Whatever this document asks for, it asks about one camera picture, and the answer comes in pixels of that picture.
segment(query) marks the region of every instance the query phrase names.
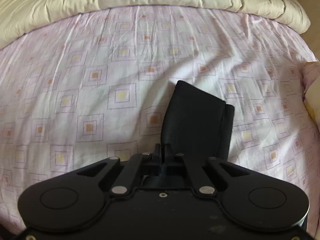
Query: patterned bed sheet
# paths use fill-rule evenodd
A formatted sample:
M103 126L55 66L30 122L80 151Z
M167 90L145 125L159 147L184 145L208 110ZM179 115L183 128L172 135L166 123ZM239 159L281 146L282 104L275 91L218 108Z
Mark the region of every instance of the patterned bed sheet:
M120 7L25 34L0 51L0 223L24 228L34 183L152 151L184 80L235 106L229 161L302 188L314 235L320 143L300 65L315 60L289 27L222 10Z

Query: square pattern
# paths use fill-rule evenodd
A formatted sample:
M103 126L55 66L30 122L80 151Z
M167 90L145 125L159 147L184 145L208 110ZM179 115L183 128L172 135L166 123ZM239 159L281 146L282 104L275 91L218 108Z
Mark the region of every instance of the square pattern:
M92 47L110 47L111 41L111 35L100 35L93 39Z
M32 110L34 108L34 105L36 103L36 97L25 99L22 101L22 104L19 108L19 115L18 118L27 118L31 116Z
M304 113L296 114L295 117L300 125L301 130L308 127L308 115L307 114L304 114Z
M32 119L31 142L48 142L50 130L50 118Z
M113 50L112 61L135 60L134 46L119 46Z
M307 166L310 166L313 163L315 163L315 158L316 158L316 155L313 152L312 148L308 149L306 152Z
M21 94L23 93L23 84L18 84L17 86L15 86L15 88L13 89L13 94L11 95L11 102L17 101L20 99Z
M220 89L225 98L243 98L240 84L235 79L219 79Z
M13 143L15 123L4 123L2 128L2 143Z
M16 230L21 228L21 218L10 214L10 222Z
M249 60L260 60L259 54L254 53L254 52L248 52L247 53L247 58Z
M257 80L257 84L263 97L276 96L276 93L273 90L273 82L271 80Z
M196 44L198 41L200 41L198 36L193 33L183 33L181 36L184 44Z
M317 127L312 127L309 129L311 133L312 143L319 141L319 130Z
M297 166L294 159L289 160L285 164L283 164L284 168L284 179L286 181L290 181L297 177Z
M153 13L138 13L136 14L136 20L138 21L154 21L155 15Z
M34 78L34 77L40 77L43 72L46 69L46 66L49 64L49 60L46 60L44 62L40 62L40 63L33 63L31 65L31 73L30 73L30 78Z
M316 180L316 182L314 182L310 186L310 199L313 199L314 197L316 197L318 193L319 193L319 186L318 186L318 181Z
M288 71L290 79L298 79L300 77L299 72L295 66L289 66L289 67L286 67L286 69Z
M305 172L303 175L299 177L299 187L302 190L305 190L309 185L309 176L308 173Z
M252 78L252 65L249 62L241 63L235 66L238 77Z
M209 34L211 34L213 32L211 24L199 24L199 25L197 25L197 29L198 29L199 33L209 33Z
M288 82L283 82L283 81L281 81L280 83L281 83L282 92L283 92L286 96L296 95L296 94L297 94L294 86L290 83L290 81L288 81Z
M279 99L279 104L284 115L292 114L292 109L287 99Z
M108 109L137 107L136 86L136 83L110 86L108 93Z
M304 149L303 143L302 143L300 135L298 134L295 137L293 137L293 139L292 139L292 150L293 150L293 153L294 154L298 154L298 153L302 152L303 149Z
M267 60L269 60L273 65L279 66L279 60L274 55L266 55Z
M142 62L138 64L138 75L141 81L160 80L164 78L164 68L161 62Z
M268 114L263 104L263 100L253 99L253 100L248 100L248 103L249 103L250 110L254 120L261 120L261 119L268 118Z
M94 26L87 25L85 27L81 27L81 28L79 28L77 38L90 36L90 35L92 35L93 30L94 30Z
M101 86L107 83L108 66L85 68L82 87Z
M134 23L120 22L116 23L116 32L134 31Z
M122 162L129 160L136 153L138 153L137 141L107 144L107 156L119 157Z
M14 188L12 185L12 171L6 169L0 169L0 186L1 189L8 190L14 192Z
M272 123L276 129L276 134L278 135L279 139L285 138L291 135L287 127L287 122L284 118L272 120Z
M236 144L240 150L260 144L257 130L253 123L233 127Z
M50 171L66 173L73 170L73 145L50 145Z
M155 35L153 33L139 33L138 34L138 44L152 44L154 43Z
M179 21L185 21L186 19L188 19L188 15L180 13L178 15L172 15L173 19L175 22L179 22Z
M60 113L75 113L78 102L79 90L64 90L57 94L55 114Z
M265 161L267 170L281 163L280 161L281 150L280 150L279 144L263 147L263 153L264 153L264 161Z
M17 145L12 155L13 167L17 169L28 168L28 145Z
M83 66L87 58L88 51L72 52L68 54L66 67Z
M163 46L162 55L165 58L185 58L189 56L189 53L184 46Z
M55 74L44 76L40 93L56 90L59 83L60 75L61 72L56 72Z
M114 18L115 18L115 15L113 14L100 15L97 18L97 24L106 24L108 22L113 22Z
M195 77L217 75L214 66L210 62L198 59L193 62L193 73Z
M103 141L104 114L79 115L77 119L77 142Z
M176 23L171 21L156 22L158 31L172 31Z
M140 111L140 136L161 133L166 106L150 106Z

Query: circular pad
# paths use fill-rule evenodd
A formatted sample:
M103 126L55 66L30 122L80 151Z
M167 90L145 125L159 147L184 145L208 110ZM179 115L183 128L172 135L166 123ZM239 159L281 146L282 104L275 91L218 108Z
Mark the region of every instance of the circular pad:
M62 175L27 188L18 209L23 221L46 232L66 232L96 218L106 197L94 178Z
M78 200L78 194L69 188L49 189L41 196L41 202L50 209L65 209L73 206Z
M278 208L281 207L287 200L285 194L271 187L262 187L253 190L249 194L249 199L252 204L260 208Z
M308 197L300 188L256 173L234 178L221 204L236 222L268 232L299 225L309 210Z

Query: black mechanical device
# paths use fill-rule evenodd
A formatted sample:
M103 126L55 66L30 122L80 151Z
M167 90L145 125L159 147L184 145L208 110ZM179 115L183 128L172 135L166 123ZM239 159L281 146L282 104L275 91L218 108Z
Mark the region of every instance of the black mechanical device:
M17 240L312 239L293 184L229 163L234 108L179 81L161 144L26 189Z

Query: bed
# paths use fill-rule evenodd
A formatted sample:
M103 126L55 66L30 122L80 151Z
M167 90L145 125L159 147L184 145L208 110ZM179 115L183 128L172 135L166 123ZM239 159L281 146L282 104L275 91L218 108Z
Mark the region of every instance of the bed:
M30 185L151 152L178 80L235 106L229 161L286 180L319 219L319 130L303 104L295 0L0 0L0 223Z

